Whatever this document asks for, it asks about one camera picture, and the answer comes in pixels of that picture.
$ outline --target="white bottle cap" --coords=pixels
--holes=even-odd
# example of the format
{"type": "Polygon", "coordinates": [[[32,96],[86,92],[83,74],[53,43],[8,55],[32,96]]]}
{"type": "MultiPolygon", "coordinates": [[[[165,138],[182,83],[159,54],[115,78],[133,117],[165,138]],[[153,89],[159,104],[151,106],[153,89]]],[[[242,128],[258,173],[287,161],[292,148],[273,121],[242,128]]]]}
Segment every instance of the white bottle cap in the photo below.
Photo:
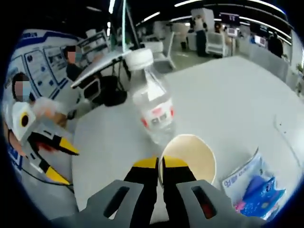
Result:
{"type": "Polygon", "coordinates": [[[130,52],[125,57],[125,62],[130,71],[142,70],[153,64],[153,54],[148,48],[141,48],[130,52]]]}

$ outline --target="snack package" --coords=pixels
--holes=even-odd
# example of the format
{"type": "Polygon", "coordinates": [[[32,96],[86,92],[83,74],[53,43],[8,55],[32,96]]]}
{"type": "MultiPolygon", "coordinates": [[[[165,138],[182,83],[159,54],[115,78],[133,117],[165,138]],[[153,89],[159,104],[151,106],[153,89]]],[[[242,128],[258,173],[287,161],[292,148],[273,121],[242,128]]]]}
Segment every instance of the snack package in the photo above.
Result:
{"type": "Polygon", "coordinates": [[[285,190],[276,190],[276,178],[263,161],[258,148],[254,156],[222,182],[236,211],[268,219],[278,208],[285,190]]]}

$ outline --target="plastic water bottle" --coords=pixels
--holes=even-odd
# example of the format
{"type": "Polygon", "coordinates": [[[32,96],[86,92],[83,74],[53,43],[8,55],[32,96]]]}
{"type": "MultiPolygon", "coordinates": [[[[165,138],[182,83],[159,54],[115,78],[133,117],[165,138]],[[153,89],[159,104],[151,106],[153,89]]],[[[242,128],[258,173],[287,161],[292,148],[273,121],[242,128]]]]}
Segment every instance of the plastic water bottle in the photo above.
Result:
{"type": "Polygon", "coordinates": [[[175,135],[174,109],[168,84],[153,67],[150,49],[133,51],[125,60],[132,72],[130,94],[140,121],[153,142],[165,147],[175,135]]]}

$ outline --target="bottle label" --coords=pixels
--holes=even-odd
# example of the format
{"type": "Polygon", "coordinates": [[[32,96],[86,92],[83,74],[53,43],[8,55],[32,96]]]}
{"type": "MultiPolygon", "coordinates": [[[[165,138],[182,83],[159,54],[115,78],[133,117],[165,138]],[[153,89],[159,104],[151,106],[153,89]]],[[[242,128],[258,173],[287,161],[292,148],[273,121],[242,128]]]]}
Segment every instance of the bottle label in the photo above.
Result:
{"type": "Polygon", "coordinates": [[[174,110],[172,100],[161,103],[155,108],[142,113],[141,121],[148,129],[162,128],[173,121],[174,110]]]}

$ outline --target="white table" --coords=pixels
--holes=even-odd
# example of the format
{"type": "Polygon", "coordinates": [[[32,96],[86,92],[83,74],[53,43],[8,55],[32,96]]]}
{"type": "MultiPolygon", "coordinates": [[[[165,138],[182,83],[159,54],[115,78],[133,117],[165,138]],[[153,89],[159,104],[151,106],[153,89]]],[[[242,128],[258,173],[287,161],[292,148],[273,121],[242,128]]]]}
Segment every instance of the white table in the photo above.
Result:
{"type": "MultiPolygon", "coordinates": [[[[212,60],[166,78],[175,107],[177,134],[199,136],[215,154],[214,185],[221,188],[221,180],[259,146],[279,187],[286,188],[284,203],[302,176],[290,146],[304,161],[304,106],[295,93],[277,77],[241,57],[212,60]],[[275,116],[279,130],[274,127],[275,116]]],[[[141,129],[130,98],[120,106],[101,106],[79,120],[74,142],[80,156],[73,157],[79,210],[110,182],[123,180],[135,161],[157,151],[141,129]]],[[[155,206],[158,214],[152,220],[166,215],[160,201],[155,206]]]]}

